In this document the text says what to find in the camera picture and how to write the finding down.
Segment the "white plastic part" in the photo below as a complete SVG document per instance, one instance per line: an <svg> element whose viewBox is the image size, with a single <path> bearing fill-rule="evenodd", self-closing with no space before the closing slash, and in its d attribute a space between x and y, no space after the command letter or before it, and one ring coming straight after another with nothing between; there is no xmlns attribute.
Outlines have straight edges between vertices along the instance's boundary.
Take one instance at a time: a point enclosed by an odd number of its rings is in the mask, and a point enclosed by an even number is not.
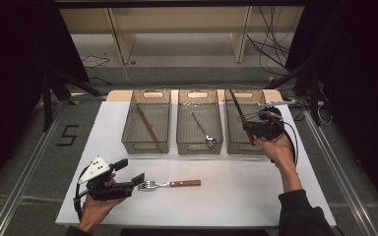
<svg viewBox="0 0 378 236"><path fill-rule="evenodd" d="M86 172L79 179L78 183L83 184L89 180L92 180L94 177L99 176L108 171L109 168L109 165L106 164L102 157L98 156L91 162Z"/></svg>

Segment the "person's right hand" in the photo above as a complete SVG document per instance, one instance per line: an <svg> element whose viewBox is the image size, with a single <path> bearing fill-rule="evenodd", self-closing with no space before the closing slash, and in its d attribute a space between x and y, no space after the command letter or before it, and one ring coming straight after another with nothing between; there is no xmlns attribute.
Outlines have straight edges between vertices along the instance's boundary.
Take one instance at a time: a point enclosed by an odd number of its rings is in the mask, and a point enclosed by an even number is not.
<svg viewBox="0 0 378 236"><path fill-rule="evenodd" d="M258 138L254 141L258 146L263 147L266 152L266 156L275 162L277 168L283 165L294 165L292 146L289 139L285 134L281 134L277 138L266 141Z"/></svg>

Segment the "hand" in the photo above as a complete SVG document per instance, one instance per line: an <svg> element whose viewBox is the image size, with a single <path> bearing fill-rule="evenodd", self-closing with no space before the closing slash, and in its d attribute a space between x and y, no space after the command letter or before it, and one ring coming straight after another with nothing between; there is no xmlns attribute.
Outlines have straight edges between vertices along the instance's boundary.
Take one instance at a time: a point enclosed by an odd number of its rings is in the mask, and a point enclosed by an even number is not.
<svg viewBox="0 0 378 236"><path fill-rule="evenodd" d="M122 203L126 198L110 201L96 201L90 195L86 195L84 203L84 212L78 228L87 233L93 233L97 226L105 219L109 212L117 205Z"/></svg>
<svg viewBox="0 0 378 236"><path fill-rule="evenodd" d="M290 145L289 139L285 134L281 134L277 138L270 141L258 138L254 141L254 143L263 147L267 157L275 162L277 168L280 168L282 165L286 164L294 164L292 146Z"/></svg>

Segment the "fork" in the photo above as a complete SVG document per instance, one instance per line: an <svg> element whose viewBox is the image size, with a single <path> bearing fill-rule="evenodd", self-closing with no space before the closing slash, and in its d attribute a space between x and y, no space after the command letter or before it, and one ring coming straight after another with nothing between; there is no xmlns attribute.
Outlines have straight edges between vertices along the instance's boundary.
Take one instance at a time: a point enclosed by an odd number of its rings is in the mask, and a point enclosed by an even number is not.
<svg viewBox="0 0 378 236"><path fill-rule="evenodd" d="M158 187L183 187L183 186L200 186L201 180L183 180L167 183L158 183L153 180L146 180L139 184L137 189L140 191L152 191Z"/></svg>

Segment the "white tabletop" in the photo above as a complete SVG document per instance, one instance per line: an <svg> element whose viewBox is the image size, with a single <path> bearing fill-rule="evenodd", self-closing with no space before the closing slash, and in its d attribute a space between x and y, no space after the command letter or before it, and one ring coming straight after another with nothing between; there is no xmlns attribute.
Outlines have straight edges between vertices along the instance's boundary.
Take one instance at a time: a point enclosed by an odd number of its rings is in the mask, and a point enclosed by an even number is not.
<svg viewBox="0 0 378 236"><path fill-rule="evenodd" d="M172 99L170 152L130 155L121 143L129 102L102 103L94 127L67 191L56 223L77 224L73 207L76 183L82 170L98 155L109 164L128 158L128 166L116 172L117 182L128 182L145 172L147 180L169 182L200 179L199 187L161 188L152 192L134 190L133 196L116 206L102 224L148 228L251 228L279 225L283 192L278 169L266 156L231 155L224 143L220 155L179 155L176 145L177 101ZM304 150L286 105L278 106L284 120L298 137L297 172L313 207L321 207L330 225L336 225L327 201ZM220 100L220 116L224 121ZM286 126L294 142L292 130Z"/></svg>

